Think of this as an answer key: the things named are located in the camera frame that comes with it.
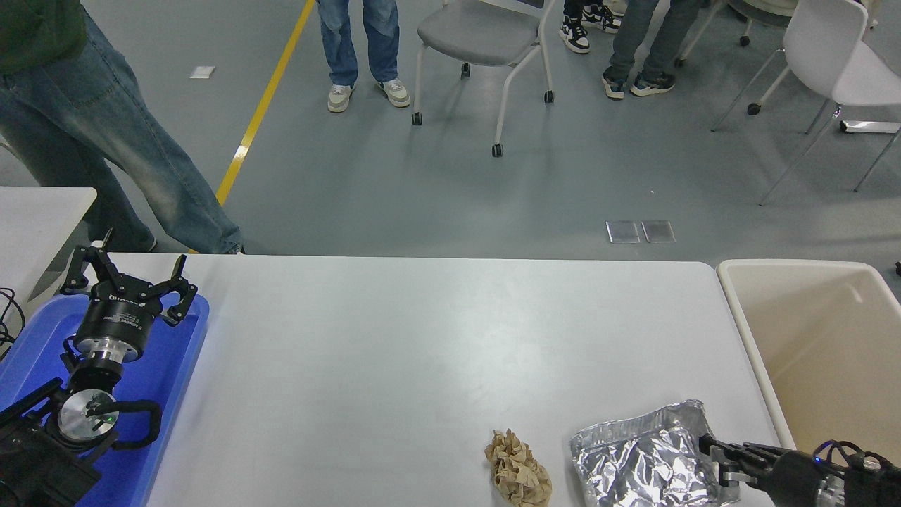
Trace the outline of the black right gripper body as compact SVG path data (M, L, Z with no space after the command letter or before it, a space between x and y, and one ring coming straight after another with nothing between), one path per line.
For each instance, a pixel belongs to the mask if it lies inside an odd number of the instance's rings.
M776 506L834 506L836 466L798 451L765 451L764 491Z

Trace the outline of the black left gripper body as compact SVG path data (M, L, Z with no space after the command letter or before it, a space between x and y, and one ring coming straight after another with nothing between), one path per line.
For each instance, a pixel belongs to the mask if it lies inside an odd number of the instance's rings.
M96 340L112 339L130 349L145 349L149 332L162 304L157 296L141 301L141 292L120 296L106 285L96 285L89 293L90 302L84 320L75 334L78 349L87 349Z

